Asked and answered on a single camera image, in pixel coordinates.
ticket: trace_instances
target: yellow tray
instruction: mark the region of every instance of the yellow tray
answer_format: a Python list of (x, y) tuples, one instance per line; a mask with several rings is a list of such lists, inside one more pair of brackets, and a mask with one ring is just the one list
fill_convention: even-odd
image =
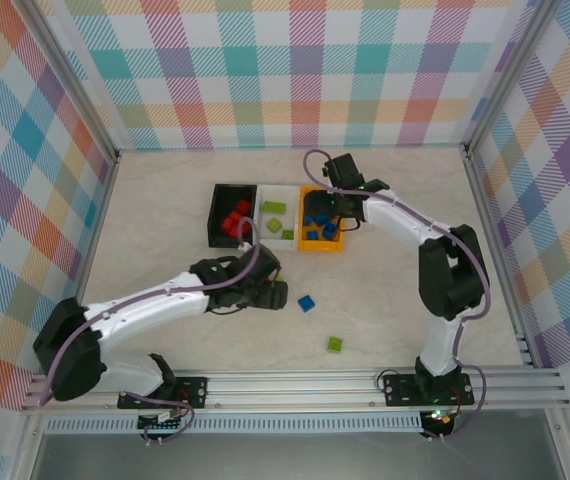
[[(342, 252), (345, 236), (342, 232), (336, 232), (334, 240), (323, 239), (323, 227), (312, 224), (309, 227), (303, 225), (305, 217), (305, 195), (314, 190), (323, 190), (320, 187), (301, 187), (301, 194), (298, 204), (298, 249), (308, 252)], [(317, 231), (318, 237), (322, 240), (307, 240), (307, 232)]]

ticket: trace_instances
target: gray floor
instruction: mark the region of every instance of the gray floor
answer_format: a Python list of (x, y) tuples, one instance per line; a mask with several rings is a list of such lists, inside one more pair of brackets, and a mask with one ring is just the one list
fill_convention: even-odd
[(33, 480), (555, 480), (544, 413), (484, 412), (460, 436), (187, 434), (165, 447), (137, 435), (49, 435)]
[[(344, 153), (332, 149), (330, 153)], [(202, 258), (230, 251), (207, 247), (206, 221), (215, 183), (309, 184), (304, 150), (126, 153), (100, 237), (84, 301), (106, 301), (176, 276)], [(389, 183), (433, 218), (482, 229), (455, 148), (354, 149), (366, 179)], [(320, 173), (323, 158), (312, 161)], [(484, 256), (491, 257), (483, 241)], [(284, 310), (183, 318), (120, 346), (165, 356), (175, 369), (346, 369), (411, 366), (429, 314), (417, 291), (417, 250), (365, 225), (340, 254), (277, 251), (290, 286)], [(461, 358), (480, 365), (520, 364), (501, 290), (490, 265), (490, 315), (469, 325)], [(310, 295), (303, 313), (296, 300)], [(343, 338), (340, 355), (327, 353)]]

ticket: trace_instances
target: black mount plate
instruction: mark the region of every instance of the black mount plate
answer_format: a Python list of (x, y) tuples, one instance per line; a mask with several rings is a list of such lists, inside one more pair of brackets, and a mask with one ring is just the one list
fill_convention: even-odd
[[(194, 409), (205, 408), (207, 398), (206, 377), (176, 377), (173, 399), (189, 403)], [(140, 402), (129, 395), (120, 395), (116, 407), (121, 410), (144, 410), (163, 408), (163, 405)]]
[[(456, 389), (461, 397), (461, 405), (474, 405), (474, 392), (471, 390), (469, 375), (461, 374), (452, 389)], [(458, 401), (456, 394), (450, 390), (434, 399), (433, 402), (426, 402), (421, 394), (413, 374), (406, 375), (383, 375), (382, 388), (385, 391), (385, 405), (388, 407), (415, 407), (438, 405), (454, 405)]]

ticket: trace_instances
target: white floor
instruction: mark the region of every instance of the white floor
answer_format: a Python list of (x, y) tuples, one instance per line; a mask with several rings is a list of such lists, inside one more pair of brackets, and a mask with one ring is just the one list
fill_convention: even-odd
[[(330, 149), (332, 154), (345, 149)], [(304, 150), (126, 153), (107, 212), (84, 302), (111, 300), (164, 282), (202, 258), (215, 183), (309, 184)], [(366, 179), (380, 178), (431, 217), (468, 223), (483, 238), (454, 148), (352, 149)], [(319, 172), (323, 158), (313, 159)], [(461, 358), (479, 365), (520, 364), (512, 325), (484, 238), (493, 303), (466, 329)], [(162, 354), (175, 369), (349, 369), (411, 366), (429, 321), (417, 291), (416, 252), (364, 225), (342, 253), (277, 251), (289, 283), (285, 309), (184, 318), (148, 331), (122, 351)], [(310, 295), (303, 313), (296, 300)], [(343, 351), (326, 351), (330, 336)]]

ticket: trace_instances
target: plaid backdrop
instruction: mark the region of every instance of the plaid backdrop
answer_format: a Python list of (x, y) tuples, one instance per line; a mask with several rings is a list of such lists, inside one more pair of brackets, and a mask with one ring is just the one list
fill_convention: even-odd
[(36, 369), (31, 344), (73, 294), (108, 163), (10, 0), (0, 0), (0, 476)]
[(537, 350), (570, 393), (570, 0), (477, 153)]
[(116, 143), (159, 149), (459, 143), (527, 2), (39, 3)]

